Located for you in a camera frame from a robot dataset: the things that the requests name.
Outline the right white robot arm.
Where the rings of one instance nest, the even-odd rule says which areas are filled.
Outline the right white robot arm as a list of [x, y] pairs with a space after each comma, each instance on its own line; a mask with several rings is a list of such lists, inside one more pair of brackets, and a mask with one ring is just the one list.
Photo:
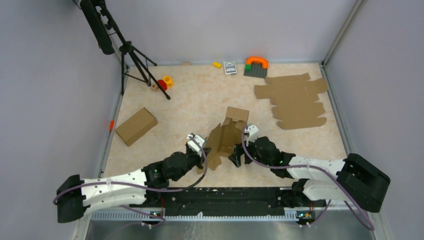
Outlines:
[[293, 200], [299, 206], [311, 201], [337, 200], [357, 203], [368, 212], [380, 212], [391, 179], [356, 153], [344, 159], [322, 160], [279, 150], [268, 137], [236, 144], [229, 160], [236, 167], [256, 160], [280, 178], [295, 179]]

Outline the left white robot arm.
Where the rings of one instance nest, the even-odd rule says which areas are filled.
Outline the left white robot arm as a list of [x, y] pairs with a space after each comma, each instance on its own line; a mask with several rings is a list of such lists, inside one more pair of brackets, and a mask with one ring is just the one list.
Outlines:
[[57, 222], [70, 223], [101, 209], [121, 205], [154, 207], [160, 202], [160, 193], [182, 192], [170, 189], [170, 181], [177, 181], [194, 167], [203, 167], [208, 161], [210, 147], [195, 151], [174, 152], [164, 160], [151, 163], [135, 171], [105, 178], [81, 179], [68, 177], [56, 190], [53, 200]]

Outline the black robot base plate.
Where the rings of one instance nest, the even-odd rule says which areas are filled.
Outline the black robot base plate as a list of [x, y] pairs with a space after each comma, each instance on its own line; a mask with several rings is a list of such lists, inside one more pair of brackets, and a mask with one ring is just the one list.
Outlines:
[[158, 208], [169, 216], [262, 217], [282, 216], [289, 209], [325, 207], [288, 187], [194, 187], [179, 192], [146, 193], [140, 208]]

